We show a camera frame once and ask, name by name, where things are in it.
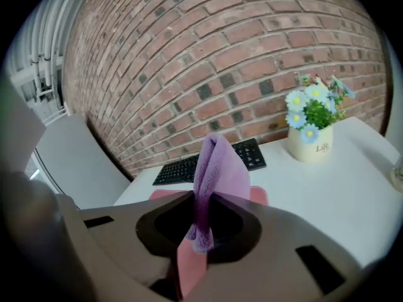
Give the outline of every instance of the pink cloth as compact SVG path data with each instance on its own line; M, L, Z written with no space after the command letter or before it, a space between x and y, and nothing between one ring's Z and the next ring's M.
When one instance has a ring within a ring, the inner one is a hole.
M211 133L203 141L197 162L193 192L195 221L186 234L194 240L193 248L200 254L213 248L213 236L208 222L208 205L213 192L249 199L251 182L241 158L219 133Z
M149 199L158 199L179 192L181 190L155 190ZM269 205L267 193L260 187L251 187L250 200L265 206ZM207 254L197 254L193 250L192 241L184 238L177 250L177 263L179 285L185 298L206 274Z

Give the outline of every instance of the brick wall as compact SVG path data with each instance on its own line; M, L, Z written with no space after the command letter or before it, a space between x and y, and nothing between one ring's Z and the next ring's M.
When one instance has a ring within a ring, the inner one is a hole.
M376 129L385 110L379 37L356 0L87 0L65 57L64 96L132 177L230 142L287 135L285 94L306 73L357 93Z

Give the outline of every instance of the keyboard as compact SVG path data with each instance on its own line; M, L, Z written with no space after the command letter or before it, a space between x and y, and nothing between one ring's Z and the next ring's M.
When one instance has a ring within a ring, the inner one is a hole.
M249 171L266 167L256 139L252 138L233 144L235 152L242 159ZM164 165L159 172L153 185L179 184L182 182L193 182L199 155Z

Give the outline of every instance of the white flower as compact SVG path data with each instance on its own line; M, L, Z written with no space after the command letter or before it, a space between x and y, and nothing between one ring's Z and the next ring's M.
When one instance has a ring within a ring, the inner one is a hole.
M313 84L305 88L305 93L310 99L323 103L329 95L329 90L327 87Z
M290 111L302 112L307 105L308 97L302 91L292 91L285 98Z

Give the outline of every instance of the black slot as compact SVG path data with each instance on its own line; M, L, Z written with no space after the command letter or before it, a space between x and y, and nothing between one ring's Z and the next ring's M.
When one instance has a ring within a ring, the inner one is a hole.
M110 223L114 219L111 216L103 216L93 219L84 220L84 224L86 224L87 228L100 226L103 224Z
M309 245L295 249L323 294L328 294L345 282L345 278L316 249Z

